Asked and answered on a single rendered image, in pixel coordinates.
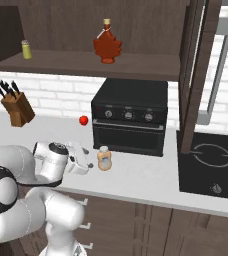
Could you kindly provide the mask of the orange condiment bottle white cap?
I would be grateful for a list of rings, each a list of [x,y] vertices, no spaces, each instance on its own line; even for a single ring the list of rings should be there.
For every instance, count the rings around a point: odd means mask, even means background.
[[[97,155],[98,167],[102,171],[107,171],[112,166],[111,152],[107,146],[101,146]]]

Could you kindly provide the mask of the dark wood drawer front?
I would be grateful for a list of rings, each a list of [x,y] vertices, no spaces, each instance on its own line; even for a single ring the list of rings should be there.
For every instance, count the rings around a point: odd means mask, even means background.
[[[68,192],[64,195],[88,200],[83,224],[91,227],[75,231],[80,243],[93,244],[88,256],[133,256],[134,203]]]

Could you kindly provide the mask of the wooden knife block black knives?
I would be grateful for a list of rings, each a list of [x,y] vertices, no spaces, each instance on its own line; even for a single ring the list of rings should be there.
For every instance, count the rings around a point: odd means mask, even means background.
[[[19,90],[14,81],[8,84],[1,80],[0,95],[2,96],[1,104],[8,112],[13,127],[22,127],[35,117],[25,94]]]

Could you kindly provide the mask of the black hob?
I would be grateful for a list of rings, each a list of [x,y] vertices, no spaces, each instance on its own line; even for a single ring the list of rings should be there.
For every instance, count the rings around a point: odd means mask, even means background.
[[[178,153],[178,176],[181,192],[228,199],[228,135],[195,133],[190,152]]]

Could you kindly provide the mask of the yellow-green shaker grey cap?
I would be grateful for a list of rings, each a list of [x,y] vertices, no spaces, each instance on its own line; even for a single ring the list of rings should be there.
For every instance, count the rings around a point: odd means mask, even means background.
[[[32,58],[32,53],[31,53],[29,42],[27,40],[23,40],[21,42],[21,44],[22,44],[23,58],[24,59],[31,59]]]

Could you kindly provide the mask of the dark wood base cabinet door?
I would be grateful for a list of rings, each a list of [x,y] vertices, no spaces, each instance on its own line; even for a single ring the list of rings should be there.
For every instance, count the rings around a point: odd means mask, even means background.
[[[228,217],[153,206],[147,256],[228,256]]]

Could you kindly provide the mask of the red maple syrup bottle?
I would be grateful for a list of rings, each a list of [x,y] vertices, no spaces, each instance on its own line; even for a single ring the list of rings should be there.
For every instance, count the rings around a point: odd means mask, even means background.
[[[93,40],[95,54],[101,58],[103,64],[113,64],[115,58],[121,54],[122,42],[111,33],[111,20],[103,20],[103,29]]]

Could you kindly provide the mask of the grey range hood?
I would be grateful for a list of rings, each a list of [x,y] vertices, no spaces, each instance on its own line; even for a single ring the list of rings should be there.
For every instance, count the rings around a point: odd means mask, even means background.
[[[216,96],[219,89],[219,84],[221,81],[222,72],[224,69],[224,65],[225,65],[225,61],[228,53],[228,17],[219,18],[216,34],[223,37],[222,48],[221,48],[218,63],[217,63],[217,68],[216,68],[216,72],[213,80],[209,101],[207,104],[207,109],[200,110],[198,112],[198,119],[197,119],[198,125],[210,124]]]

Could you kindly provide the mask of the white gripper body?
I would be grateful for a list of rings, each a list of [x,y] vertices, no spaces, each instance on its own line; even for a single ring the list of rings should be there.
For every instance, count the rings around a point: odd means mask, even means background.
[[[79,175],[86,175],[89,171],[88,160],[83,152],[83,147],[79,142],[69,142],[67,144],[69,159],[67,163],[67,172]]]

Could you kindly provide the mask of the black toaster oven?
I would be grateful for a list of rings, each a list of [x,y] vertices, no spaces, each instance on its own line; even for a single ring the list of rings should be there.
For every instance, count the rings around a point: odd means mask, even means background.
[[[168,82],[107,78],[91,101],[93,147],[163,156]]]

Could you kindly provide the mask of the dark wood cabinet shelf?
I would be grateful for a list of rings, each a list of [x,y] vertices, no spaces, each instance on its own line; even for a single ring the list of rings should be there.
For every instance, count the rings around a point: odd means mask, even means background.
[[[33,50],[25,60],[21,53],[0,61],[0,71],[177,81],[177,55],[121,54],[113,64],[103,64],[93,52]]]

